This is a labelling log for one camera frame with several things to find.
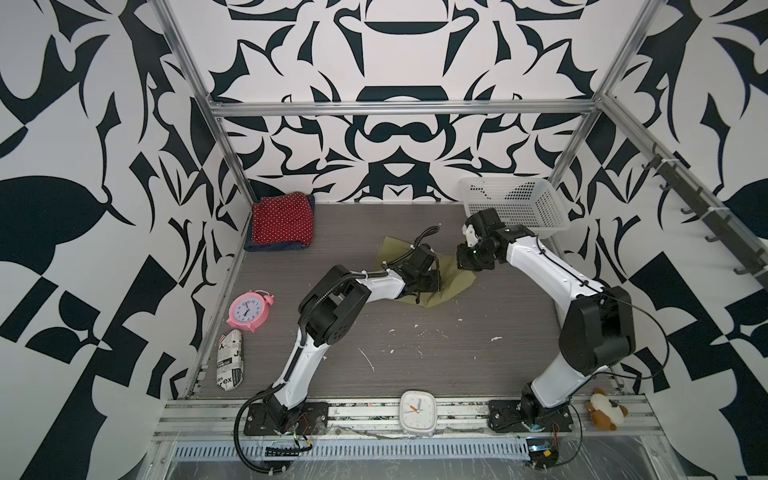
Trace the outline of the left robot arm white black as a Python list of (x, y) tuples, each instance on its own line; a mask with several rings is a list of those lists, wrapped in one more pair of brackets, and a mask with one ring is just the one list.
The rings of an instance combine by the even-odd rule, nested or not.
[(322, 357), (339, 342), (371, 302), (398, 300), (440, 290), (440, 263), (424, 240), (437, 225), (425, 229), (406, 253), (384, 261), (373, 272), (354, 272), (342, 265), (331, 268), (299, 305), (298, 332), (283, 371), (262, 400), (280, 431), (291, 428), (301, 415), (308, 388)]

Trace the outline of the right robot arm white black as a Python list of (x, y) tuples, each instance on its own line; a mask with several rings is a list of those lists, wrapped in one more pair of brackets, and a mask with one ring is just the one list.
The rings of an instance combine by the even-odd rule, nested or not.
[(574, 393), (596, 375), (636, 351), (634, 314), (646, 315), (622, 287), (606, 287), (552, 254), (539, 236), (523, 225), (508, 226), (493, 208), (481, 210), (462, 226), (465, 241), (457, 246), (462, 270), (492, 270), (508, 264), (526, 274), (565, 311), (559, 353), (543, 373), (523, 388), (515, 418), (506, 420), (500, 407), (489, 409), (495, 431), (522, 426), (541, 431), (566, 413)]

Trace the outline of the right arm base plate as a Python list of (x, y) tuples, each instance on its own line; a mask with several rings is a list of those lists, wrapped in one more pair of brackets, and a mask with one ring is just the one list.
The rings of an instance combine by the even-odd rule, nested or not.
[(488, 427), (496, 433), (570, 432), (573, 415), (567, 403), (542, 407), (532, 396), (488, 402)]

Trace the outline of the olive green skirt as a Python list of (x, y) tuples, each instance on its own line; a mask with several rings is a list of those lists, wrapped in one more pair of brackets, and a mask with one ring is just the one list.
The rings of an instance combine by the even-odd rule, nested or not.
[[(409, 242), (385, 236), (378, 248), (375, 264), (377, 266), (382, 262), (389, 264), (391, 261), (394, 261), (396, 258), (409, 251)], [(398, 302), (416, 305), (422, 308), (433, 308), (450, 301), (473, 285), (476, 280), (475, 274), (471, 271), (460, 270), (457, 267), (454, 255), (437, 252), (436, 258), (440, 263), (440, 290), (437, 292), (421, 293), (419, 297), (416, 297), (415, 295), (407, 295), (398, 299)]]

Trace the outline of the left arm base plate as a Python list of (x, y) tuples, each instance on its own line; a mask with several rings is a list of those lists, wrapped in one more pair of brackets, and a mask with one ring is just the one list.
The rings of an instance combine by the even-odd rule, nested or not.
[(327, 427), (330, 404), (303, 402), (292, 409), (279, 402), (252, 404), (245, 416), (246, 436), (296, 433), (299, 436), (322, 433)]

